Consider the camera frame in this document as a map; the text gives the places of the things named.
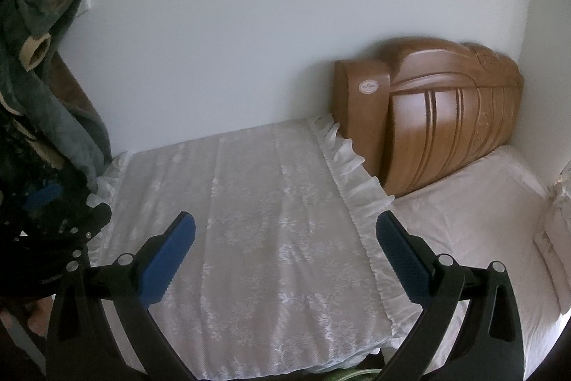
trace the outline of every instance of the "white wall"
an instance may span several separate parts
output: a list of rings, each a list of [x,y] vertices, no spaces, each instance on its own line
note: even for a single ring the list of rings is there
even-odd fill
[[[517,59],[528,0],[95,0],[62,56],[110,130],[144,150],[324,112],[332,61],[398,35]]]
[[[571,0],[530,0],[512,143],[548,185],[571,160]]]

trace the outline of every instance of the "white label on headboard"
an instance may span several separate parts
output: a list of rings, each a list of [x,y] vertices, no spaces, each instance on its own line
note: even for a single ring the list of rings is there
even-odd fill
[[[375,80],[365,80],[359,85],[359,92],[363,94],[373,94],[377,89],[379,89],[379,83]]]

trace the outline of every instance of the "bed sheet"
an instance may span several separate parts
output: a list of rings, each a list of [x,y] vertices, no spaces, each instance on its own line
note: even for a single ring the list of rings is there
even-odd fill
[[[466,266],[486,268],[493,260],[506,265],[523,329],[526,377],[569,319],[560,315],[549,272],[533,242],[547,198],[546,188],[515,148],[502,146],[391,207],[403,226],[423,237],[436,254],[451,254]],[[431,369],[445,362],[465,309],[466,303],[459,303]],[[419,310],[413,304],[399,309],[402,330],[410,329]]]
[[[113,217],[90,243],[95,264],[135,252],[180,211],[195,217],[195,243],[150,313],[199,379],[354,365],[393,336],[360,235],[374,240],[392,199],[338,127],[294,120],[184,142],[133,155],[114,195],[101,181]]]

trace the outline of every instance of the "wooden headboard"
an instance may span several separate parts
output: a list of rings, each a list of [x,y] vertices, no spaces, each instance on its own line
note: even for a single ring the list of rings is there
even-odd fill
[[[387,42],[335,64],[333,118],[388,194],[401,196],[505,144],[523,78],[509,57],[431,38]]]

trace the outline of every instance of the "ruffled trim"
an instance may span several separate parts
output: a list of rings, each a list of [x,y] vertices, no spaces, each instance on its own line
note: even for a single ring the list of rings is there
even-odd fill
[[[89,207],[107,204],[113,212],[116,193],[121,187],[123,174],[127,170],[132,155],[132,152],[124,152],[117,156],[105,170],[105,173],[97,177],[97,193],[89,194],[87,197],[87,205]],[[92,267],[98,266],[103,238],[112,229],[113,219],[111,218],[111,221],[101,229],[99,234],[87,243],[89,262]]]
[[[411,304],[376,237],[377,217],[388,210],[395,197],[388,196],[378,178],[367,173],[363,167],[365,159],[353,151],[351,139],[338,134],[339,123],[335,123],[332,116],[314,117],[307,122],[369,258],[392,335],[404,337],[414,323],[410,321]]]

